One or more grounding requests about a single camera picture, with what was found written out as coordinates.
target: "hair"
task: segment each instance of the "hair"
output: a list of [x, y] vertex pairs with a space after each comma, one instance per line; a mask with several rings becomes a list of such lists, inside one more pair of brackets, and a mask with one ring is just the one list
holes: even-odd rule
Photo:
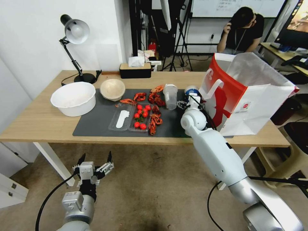
[[231, 19], [231, 26], [235, 26], [235, 28], [244, 27], [251, 22], [253, 19], [253, 11], [249, 7], [241, 7], [237, 10], [237, 12], [233, 15]]

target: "beige bowl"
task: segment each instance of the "beige bowl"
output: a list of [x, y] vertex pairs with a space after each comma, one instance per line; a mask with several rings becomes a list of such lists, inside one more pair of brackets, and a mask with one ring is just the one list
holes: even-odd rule
[[111, 101], [118, 101], [125, 92], [125, 85], [121, 80], [108, 79], [105, 80], [99, 89], [102, 96]]

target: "lamp base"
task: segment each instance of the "lamp base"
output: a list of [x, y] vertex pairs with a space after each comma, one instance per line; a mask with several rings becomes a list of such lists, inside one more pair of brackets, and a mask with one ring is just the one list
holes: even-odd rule
[[90, 73], [85, 73], [83, 74], [83, 80], [82, 77], [80, 75], [76, 76], [74, 78], [74, 82], [88, 82], [88, 83], [95, 83], [96, 82], [96, 78], [94, 75], [90, 74]]

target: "white bowl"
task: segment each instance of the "white bowl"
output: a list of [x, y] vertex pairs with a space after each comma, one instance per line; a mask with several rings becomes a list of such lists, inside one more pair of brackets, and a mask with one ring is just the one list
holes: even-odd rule
[[121, 80], [108, 79], [105, 80], [99, 89], [102, 96], [111, 101], [118, 101], [125, 92], [125, 85]]
[[95, 92], [90, 83], [74, 82], [57, 89], [50, 102], [66, 116], [81, 116], [94, 108]]

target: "lamp shade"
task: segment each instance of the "lamp shade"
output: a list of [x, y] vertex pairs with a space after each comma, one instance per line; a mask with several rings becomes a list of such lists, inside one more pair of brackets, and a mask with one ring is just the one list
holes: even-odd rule
[[84, 21], [72, 19], [67, 14], [62, 15], [60, 20], [65, 27], [65, 36], [69, 42], [81, 44], [87, 40], [90, 28]]

